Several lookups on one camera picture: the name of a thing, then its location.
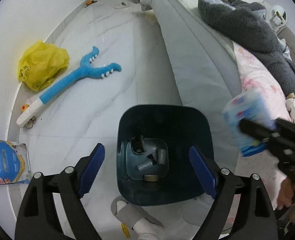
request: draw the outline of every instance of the tape roll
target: tape roll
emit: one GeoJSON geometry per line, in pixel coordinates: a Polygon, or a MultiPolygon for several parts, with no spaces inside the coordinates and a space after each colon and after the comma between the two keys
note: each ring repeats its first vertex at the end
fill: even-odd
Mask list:
{"type": "Polygon", "coordinates": [[[145,181],[150,181],[150,182],[155,182],[159,180],[158,175],[144,175],[144,180],[145,181]]]}

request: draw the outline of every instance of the white tile floor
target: white tile floor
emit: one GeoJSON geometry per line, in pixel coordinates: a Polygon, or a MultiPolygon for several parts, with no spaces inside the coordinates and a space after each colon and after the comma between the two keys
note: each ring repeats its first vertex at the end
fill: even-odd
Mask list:
{"type": "MultiPolygon", "coordinates": [[[[85,78],[65,90],[37,116],[32,129],[21,129],[20,142],[28,146],[32,172],[45,175],[75,165],[102,143],[105,161],[81,201],[103,240],[125,239],[110,211],[111,202],[120,195],[116,182],[119,120],[137,104],[181,104],[160,26],[153,12],[142,12],[133,0],[98,0],[72,20],[56,45],[71,57],[64,75],[79,66],[92,46],[100,49],[95,66],[117,62],[122,71],[100,80],[85,78]],[[122,1],[130,6],[115,9],[122,1]]],[[[73,237],[59,195],[55,200],[64,232],[73,237]]],[[[183,221],[181,206],[147,208],[164,224],[167,239],[191,239],[198,230],[183,221]]],[[[137,239],[134,232],[131,239],[137,239]]]]}

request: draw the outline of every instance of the dark green trash bin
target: dark green trash bin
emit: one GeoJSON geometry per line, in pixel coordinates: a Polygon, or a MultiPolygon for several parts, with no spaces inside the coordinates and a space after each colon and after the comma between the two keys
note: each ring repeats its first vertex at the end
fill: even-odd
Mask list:
{"type": "Polygon", "coordinates": [[[180,202],[204,193],[189,161],[189,149],[197,146],[214,159],[212,137],[205,116],[195,108],[139,105],[121,117],[117,139],[117,184],[121,195],[139,206],[180,202]],[[167,145],[168,171],[156,182],[129,176],[127,145],[136,135],[161,139],[167,145]]]}

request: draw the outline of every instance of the gray blanket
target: gray blanket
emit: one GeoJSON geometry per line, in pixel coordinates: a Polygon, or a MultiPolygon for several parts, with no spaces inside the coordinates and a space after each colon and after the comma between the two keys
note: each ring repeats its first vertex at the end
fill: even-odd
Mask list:
{"type": "Polygon", "coordinates": [[[199,0],[202,20],[256,56],[280,84],[285,96],[295,93],[295,64],[283,56],[284,46],[265,21],[266,8],[259,3],[199,0]]]}

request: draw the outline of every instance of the metal screw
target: metal screw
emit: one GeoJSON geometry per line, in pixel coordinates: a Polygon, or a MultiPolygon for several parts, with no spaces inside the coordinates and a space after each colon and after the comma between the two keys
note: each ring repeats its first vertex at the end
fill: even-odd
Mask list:
{"type": "Polygon", "coordinates": [[[256,174],[256,173],[254,173],[254,174],[252,175],[252,177],[253,177],[253,179],[255,179],[255,180],[259,180],[259,179],[260,179],[260,176],[259,176],[258,174],[256,174]]]}
{"type": "Polygon", "coordinates": [[[73,171],[74,171],[74,168],[73,167],[67,167],[67,168],[65,168],[65,170],[64,170],[67,174],[70,174],[70,173],[72,173],[73,171]]]}
{"type": "Polygon", "coordinates": [[[227,169],[227,168],[223,168],[223,169],[221,169],[221,172],[222,172],[222,174],[224,174],[224,175],[229,175],[229,174],[230,174],[230,170],[227,169]]]}
{"type": "Polygon", "coordinates": [[[34,174],[34,178],[39,179],[42,176],[42,173],[37,172],[34,174]]]}
{"type": "Polygon", "coordinates": [[[272,133],[272,137],[279,137],[280,136],[280,134],[278,133],[278,132],[274,132],[274,133],[272,133]]]}
{"type": "Polygon", "coordinates": [[[286,149],[283,151],[285,155],[291,155],[293,151],[291,149],[286,149]]]}

